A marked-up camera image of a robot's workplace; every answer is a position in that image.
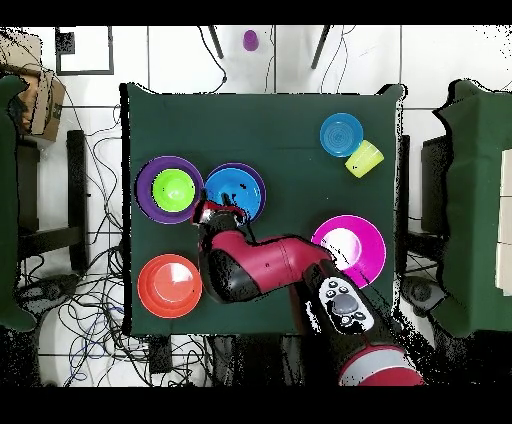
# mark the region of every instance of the lime green cup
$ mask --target lime green cup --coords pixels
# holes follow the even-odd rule
[[[358,149],[345,163],[347,169],[357,178],[361,178],[384,160],[384,155],[372,143],[363,140]]]

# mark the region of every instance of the orange plate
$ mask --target orange plate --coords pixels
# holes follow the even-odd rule
[[[179,318],[195,308],[203,285],[199,271],[183,256],[151,259],[140,271],[137,292],[144,307],[160,318]]]

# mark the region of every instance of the cup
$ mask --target cup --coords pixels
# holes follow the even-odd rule
[[[357,150],[345,163],[347,169],[357,178],[361,178],[384,160],[384,155],[372,143],[363,140]]]
[[[256,50],[259,46],[258,36],[256,33],[250,29],[249,31],[246,31],[244,34],[244,48],[245,50],[249,52],[253,52]]]

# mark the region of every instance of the dark green tabletop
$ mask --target dark green tabletop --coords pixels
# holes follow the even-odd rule
[[[132,194],[137,173],[157,156],[181,156],[198,168],[203,179],[222,163],[246,163],[261,174],[267,188],[265,209],[252,225],[256,238],[295,233],[309,239],[325,220],[342,214],[362,216],[377,226],[387,259],[365,293],[377,307],[389,310],[395,117],[402,86],[390,86],[375,96],[171,95],[152,94],[134,84],[128,84],[127,91]],[[320,145],[320,126],[338,112],[357,117],[364,138],[384,154],[384,162],[362,179],[347,171],[345,159],[330,156]],[[197,307],[182,318],[152,315],[138,298],[137,277],[147,261],[164,253],[177,253],[197,263],[197,228],[189,222],[153,222],[132,196],[132,334],[297,333],[286,289],[230,305],[217,304],[203,293]]]
[[[461,80],[450,85],[440,116],[454,159],[446,175],[450,239],[443,284],[450,296],[433,310],[455,337],[512,331],[512,297],[496,287],[501,158],[512,149],[512,95]]]

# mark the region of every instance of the green bowl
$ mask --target green bowl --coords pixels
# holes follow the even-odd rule
[[[153,199],[166,212],[181,212],[192,201],[196,187],[194,181],[181,169],[165,169],[153,181]]]

